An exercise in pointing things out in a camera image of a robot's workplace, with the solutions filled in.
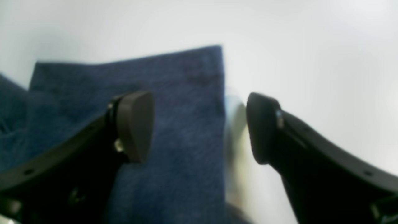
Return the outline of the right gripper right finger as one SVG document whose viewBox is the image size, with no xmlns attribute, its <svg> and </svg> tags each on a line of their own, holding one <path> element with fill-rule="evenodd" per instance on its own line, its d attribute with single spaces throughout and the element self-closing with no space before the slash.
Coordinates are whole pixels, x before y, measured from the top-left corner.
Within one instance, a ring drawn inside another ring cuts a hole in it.
<svg viewBox="0 0 398 224">
<path fill-rule="evenodd" d="M 300 224 L 396 224 L 398 178 L 331 143 L 274 98 L 252 92 L 253 157 L 280 174 Z"/>
</svg>

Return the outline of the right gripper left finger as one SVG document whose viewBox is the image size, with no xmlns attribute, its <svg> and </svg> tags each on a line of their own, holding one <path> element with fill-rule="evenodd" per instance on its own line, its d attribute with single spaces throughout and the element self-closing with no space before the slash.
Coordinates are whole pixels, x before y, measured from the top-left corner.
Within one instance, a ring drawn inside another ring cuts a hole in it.
<svg viewBox="0 0 398 224">
<path fill-rule="evenodd" d="M 6 224 L 104 224 L 118 170 L 148 159 L 155 97 L 115 97 L 106 114 L 61 145 L 1 174 Z"/>
</svg>

